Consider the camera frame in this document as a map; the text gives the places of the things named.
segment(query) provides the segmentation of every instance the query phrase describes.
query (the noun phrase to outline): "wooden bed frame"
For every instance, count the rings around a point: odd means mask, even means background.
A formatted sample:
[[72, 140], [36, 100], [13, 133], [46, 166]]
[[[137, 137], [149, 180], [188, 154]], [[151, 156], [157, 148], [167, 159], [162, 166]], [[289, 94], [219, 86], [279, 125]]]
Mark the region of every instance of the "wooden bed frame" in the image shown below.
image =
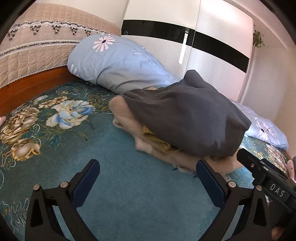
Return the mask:
[[0, 116], [9, 114], [28, 100], [55, 86], [79, 79], [67, 66], [57, 67], [21, 78], [0, 89]]

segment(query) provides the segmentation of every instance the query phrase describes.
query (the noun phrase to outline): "white wardrobe door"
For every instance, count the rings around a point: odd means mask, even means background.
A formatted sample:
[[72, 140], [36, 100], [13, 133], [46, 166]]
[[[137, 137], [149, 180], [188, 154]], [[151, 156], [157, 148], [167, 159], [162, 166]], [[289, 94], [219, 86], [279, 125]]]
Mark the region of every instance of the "white wardrobe door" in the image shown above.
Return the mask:
[[141, 45], [175, 76], [183, 78], [200, 0], [130, 0], [122, 36]]
[[223, 0], [201, 0], [187, 69], [237, 100], [252, 51], [253, 19]]

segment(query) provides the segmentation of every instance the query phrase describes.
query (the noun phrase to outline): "beige fuzzy clothing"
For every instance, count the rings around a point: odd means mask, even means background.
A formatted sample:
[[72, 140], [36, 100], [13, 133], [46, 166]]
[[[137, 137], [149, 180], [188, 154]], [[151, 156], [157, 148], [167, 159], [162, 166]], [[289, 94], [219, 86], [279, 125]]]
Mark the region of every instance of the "beige fuzzy clothing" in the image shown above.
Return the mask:
[[[116, 96], [109, 102], [109, 107], [114, 114], [113, 124], [125, 130], [135, 139], [137, 150], [146, 152], [164, 162], [167, 162], [174, 167], [190, 172], [196, 171], [196, 163], [201, 159], [197, 156], [192, 156], [184, 151], [174, 153], [164, 153], [159, 148], [159, 142], [146, 138], [143, 134], [143, 124], [137, 121], [130, 111], [127, 103], [122, 96]], [[233, 157], [225, 157], [218, 160], [213, 160], [207, 156], [204, 158], [211, 167], [218, 173], [224, 175], [236, 169], [243, 167], [236, 160], [236, 153]]]

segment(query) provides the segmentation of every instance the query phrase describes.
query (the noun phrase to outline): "yellow cloth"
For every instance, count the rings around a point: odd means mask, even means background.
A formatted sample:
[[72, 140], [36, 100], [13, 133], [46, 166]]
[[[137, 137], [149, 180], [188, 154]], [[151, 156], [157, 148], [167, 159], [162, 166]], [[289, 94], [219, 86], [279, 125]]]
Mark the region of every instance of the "yellow cloth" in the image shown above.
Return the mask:
[[145, 138], [156, 143], [157, 148], [165, 153], [175, 153], [179, 152], [181, 149], [159, 139], [146, 125], [143, 125], [142, 133]]

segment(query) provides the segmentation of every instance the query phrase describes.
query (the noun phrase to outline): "headboard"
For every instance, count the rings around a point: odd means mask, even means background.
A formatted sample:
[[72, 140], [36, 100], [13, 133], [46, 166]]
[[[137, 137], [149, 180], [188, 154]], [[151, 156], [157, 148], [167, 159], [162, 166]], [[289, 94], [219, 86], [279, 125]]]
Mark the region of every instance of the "headboard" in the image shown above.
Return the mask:
[[121, 35], [115, 24], [85, 11], [34, 3], [16, 20], [0, 45], [0, 88], [66, 65], [80, 40], [100, 32]]

